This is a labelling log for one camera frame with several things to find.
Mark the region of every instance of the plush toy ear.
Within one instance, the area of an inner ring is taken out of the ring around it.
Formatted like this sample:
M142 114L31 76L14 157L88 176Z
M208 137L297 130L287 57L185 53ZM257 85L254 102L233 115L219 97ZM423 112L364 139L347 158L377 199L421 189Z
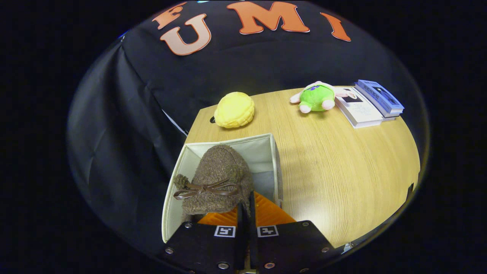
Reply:
M301 93L303 93L303 91L301 91L301 92L299 92L299 93L294 94L294 95L293 95L293 96L292 96L292 97L289 99L289 101L290 101L292 104L301 102L301 99L300 99L300 97L301 97Z
M173 180L174 185L178 190L186 189L187 184L189 184L189 180L186 176L183 176L181 174L178 174L174 180Z

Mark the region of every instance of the letter m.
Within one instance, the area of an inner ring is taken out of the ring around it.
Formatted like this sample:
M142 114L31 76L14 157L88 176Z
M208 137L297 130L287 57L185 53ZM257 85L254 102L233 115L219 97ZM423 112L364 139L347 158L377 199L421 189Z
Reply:
M296 11L297 6L291 3L274 2L271 9L266 10L255 3L240 1L228 5L226 8L235 10L239 15L243 26L240 29L241 34L259 33L264 30L263 27L255 23L255 19L269 29L276 30L281 18L284 22L281 27L283 30L309 32L309 28L303 24L301 17Z

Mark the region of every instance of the book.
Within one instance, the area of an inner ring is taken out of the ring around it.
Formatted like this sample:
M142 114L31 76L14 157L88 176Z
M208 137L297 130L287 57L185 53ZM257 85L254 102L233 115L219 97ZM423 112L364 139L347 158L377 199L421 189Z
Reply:
M368 100L376 106L384 117L397 117L404 106L386 88L379 83L367 80L358 80L355 84L357 88Z
M374 97L369 94L368 92L366 92L363 88L355 85L355 88L358 90L358 92L360 92L363 96L365 96L370 102L374 102L375 101L375 104L373 104L377 110L382 114L382 116L384 117L384 121L389 121L389 120L395 120L396 117L399 117L399 115L401 115L400 113L388 113L387 110L385 110L375 99Z
M335 87L345 90L348 97L335 97L335 104L354 128L380 125L382 114L354 87Z

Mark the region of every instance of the brown fuzzy hat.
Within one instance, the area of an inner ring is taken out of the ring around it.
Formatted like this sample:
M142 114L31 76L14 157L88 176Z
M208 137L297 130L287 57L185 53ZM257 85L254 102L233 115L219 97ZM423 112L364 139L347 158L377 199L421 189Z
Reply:
M228 180L222 185L236 184L239 187L229 185L218 188L218 190L226 192L238 190L236 194L225 196L209 191L200 192L183 200L183 213L186 215L206 214L208 212L224 213L234 209L239 202L243 202L249 213L248 197L254 190L254 184L247 163L230 146L213 146L201 158L191 184L197 186L212 185L226 179ZM181 174L176 176L174 184L178 190L192 189L187 186L189 184L188 178Z

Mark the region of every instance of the white fabric storage bin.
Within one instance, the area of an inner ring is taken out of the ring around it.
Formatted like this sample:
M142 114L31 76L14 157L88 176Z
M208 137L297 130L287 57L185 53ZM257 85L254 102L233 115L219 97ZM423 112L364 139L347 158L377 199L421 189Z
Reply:
M254 189L282 208L282 173L276 141L271 133L221 142L185 144L171 175L162 211L162 239L166 243L181 225L183 200L176 200L173 180L182 174L191 181L205 152L219 144L235 149L247 162Z

